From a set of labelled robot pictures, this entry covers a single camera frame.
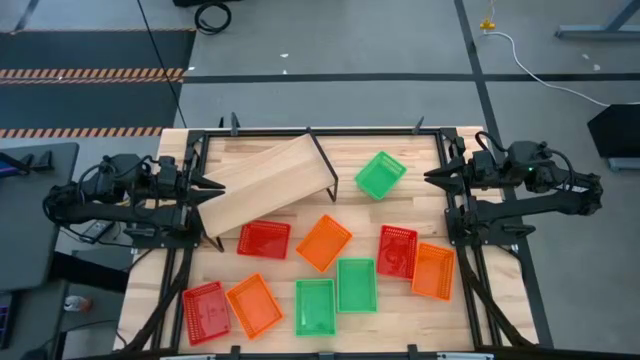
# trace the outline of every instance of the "red plastic basket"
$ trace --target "red plastic basket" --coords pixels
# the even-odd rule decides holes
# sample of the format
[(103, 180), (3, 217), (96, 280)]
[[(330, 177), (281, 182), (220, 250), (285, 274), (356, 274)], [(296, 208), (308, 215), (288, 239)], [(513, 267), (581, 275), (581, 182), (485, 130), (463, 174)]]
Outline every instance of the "red plastic basket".
[(191, 346), (231, 331), (229, 312), (220, 281), (183, 292), (182, 302)]
[(418, 232), (383, 225), (378, 249), (378, 274), (413, 278)]
[(238, 254), (275, 259), (287, 257), (291, 225), (257, 220), (242, 227)]

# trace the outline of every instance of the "yellow object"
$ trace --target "yellow object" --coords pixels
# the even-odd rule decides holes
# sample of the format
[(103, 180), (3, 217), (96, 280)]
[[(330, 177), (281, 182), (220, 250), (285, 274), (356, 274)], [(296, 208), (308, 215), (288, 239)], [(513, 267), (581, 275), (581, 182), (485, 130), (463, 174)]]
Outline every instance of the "yellow object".
[(480, 29), (482, 30), (495, 30), (496, 24), (492, 23), (489, 18), (485, 18), (484, 21), (480, 24)]

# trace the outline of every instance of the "concrete floor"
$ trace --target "concrete floor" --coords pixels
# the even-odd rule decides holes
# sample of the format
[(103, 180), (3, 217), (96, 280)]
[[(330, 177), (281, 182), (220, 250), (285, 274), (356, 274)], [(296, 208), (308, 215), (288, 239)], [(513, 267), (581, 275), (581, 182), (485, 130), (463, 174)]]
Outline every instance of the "concrete floor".
[[(27, 3), (0, 2), (0, 30), (11, 30)], [(168, 0), (142, 3), (153, 28), (192, 26), (193, 9), (174, 8)], [(640, 42), (553, 37), (559, 24), (604, 23), (622, 4), (623, 0), (498, 1), (496, 22), (498, 30), (516, 39), (520, 60), (535, 72), (638, 72)], [(487, 1), (465, 0), (464, 5), (483, 72), (520, 73), (508, 42), (481, 37), (477, 29)], [(471, 73), (456, 9), (449, 0), (244, 0), (230, 7), (233, 23), (228, 31), (197, 35), (189, 76), (281, 75), (285, 70)], [(137, 11), (133, 0), (40, 0), (27, 28), (143, 28)], [(630, 23), (640, 24), (638, 15)], [(639, 82), (562, 85), (605, 102), (640, 100)], [(635, 215), (640, 175), (612, 173), (598, 157), (586, 128), (601, 110), (597, 105), (533, 82), (494, 82), (487, 87), (505, 144), (546, 140), (567, 154), (577, 171), (602, 176), (604, 208), (594, 216), (524, 219), (538, 229), (529, 242), (555, 346), (640, 353), (640, 285), (632, 276), (640, 271), (635, 258), (640, 253)], [(245, 127), (412, 125), (420, 116), (425, 116), (425, 125), (486, 126), (473, 82), (185, 84), (180, 103), (190, 127), (215, 127), (220, 116), (231, 111)], [(158, 138), (74, 141), (80, 143), (76, 168), (81, 172), (103, 154), (154, 154)], [(34, 142), (3, 139), (0, 147)], [(518, 196), (527, 194), (520, 191)], [(64, 236), (59, 241), (62, 251), (81, 246)], [(82, 333), (80, 338), (69, 337), (66, 357), (105, 353), (113, 344), (113, 330)]]

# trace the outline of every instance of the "white cable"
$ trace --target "white cable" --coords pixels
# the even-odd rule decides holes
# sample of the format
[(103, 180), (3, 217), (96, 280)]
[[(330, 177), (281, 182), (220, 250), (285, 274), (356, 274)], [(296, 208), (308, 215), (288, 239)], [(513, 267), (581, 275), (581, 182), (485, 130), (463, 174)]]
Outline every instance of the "white cable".
[[(605, 103), (600, 102), (600, 101), (598, 101), (598, 100), (594, 100), (594, 99), (592, 99), (592, 98), (588, 97), (587, 95), (582, 94), (582, 93), (579, 93), (579, 92), (577, 92), (577, 91), (575, 91), (575, 90), (571, 90), (571, 89), (568, 89), (568, 88), (566, 88), (566, 87), (562, 87), (562, 86), (551, 85), (551, 84), (549, 84), (549, 83), (547, 83), (547, 82), (545, 82), (545, 81), (541, 80), (539, 77), (535, 76), (531, 71), (529, 71), (526, 67), (524, 67), (524, 65), (522, 65), (522, 63), (520, 63), (520, 60), (518, 60), (518, 55), (516, 55), (516, 42), (513, 40), (513, 38), (511, 38), (511, 36), (509, 36), (509, 35), (507, 35), (507, 34), (505, 34), (505, 33), (499, 32), (499, 31), (491, 31), (491, 32), (487, 32), (486, 30), (484, 31), (484, 35), (485, 35), (485, 36), (489, 36), (489, 35), (497, 35), (497, 36), (501, 36), (501, 37), (503, 37), (503, 38), (505, 38), (505, 39), (509, 40), (509, 41), (511, 42), (511, 50), (512, 50), (512, 52), (513, 52), (513, 60), (515, 60), (516, 64), (518, 64), (518, 66), (520, 67), (520, 69), (522, 69), (524, 72), (526, 72), (527, 74), (529, 74), (532, 78), (534, 78), (534, 79), (535, 79), (537, 82), (539, 82), (540, 84), (542, 84), (542, 85), (544, 85), (544, 86), (546, 86), (546, 87), (548, 87), (548, 88), (557, 89), (557, 90), (562, 90), (562, 91), (566, 91), (566, 92), (572, 93), (572, 94), (574, 94), (574, 95), (578, 95), (578, 96), (580, 96), (581, 98), (586, 99), (586, 100), (589, 100), (589, 101), (591, 101), (592, 103), (594, 103), (594, 104), (596, 104), (596, 105), (600, 105), (600, 106), (604, 106), (604, 107), (608, 107), (608, 106), (610, 106), (610, 104), (605, 104)], [(631, 103), (626, 103), (626, 104), (624, 104), (624, 105), (640, 105), (640, 101), (637, 101), (637, 102), (631, 102)]]

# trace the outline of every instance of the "green plastic basket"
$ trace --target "green plastic basket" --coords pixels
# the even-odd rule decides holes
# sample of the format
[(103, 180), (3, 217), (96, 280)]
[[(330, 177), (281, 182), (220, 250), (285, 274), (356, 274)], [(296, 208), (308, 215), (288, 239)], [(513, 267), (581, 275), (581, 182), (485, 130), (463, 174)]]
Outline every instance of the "green plastic basket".
[(407, 168), (384, 151), (380, 151), (356, 175), (356, 184), (372, 198), (382, 200), (400, 178), (407, 172)]
[(336, 334), (333, 279), (296, 281), (296, 336)]
[(376, 264), (371, 258), (338, 259), (338, 311), (378, 311)]

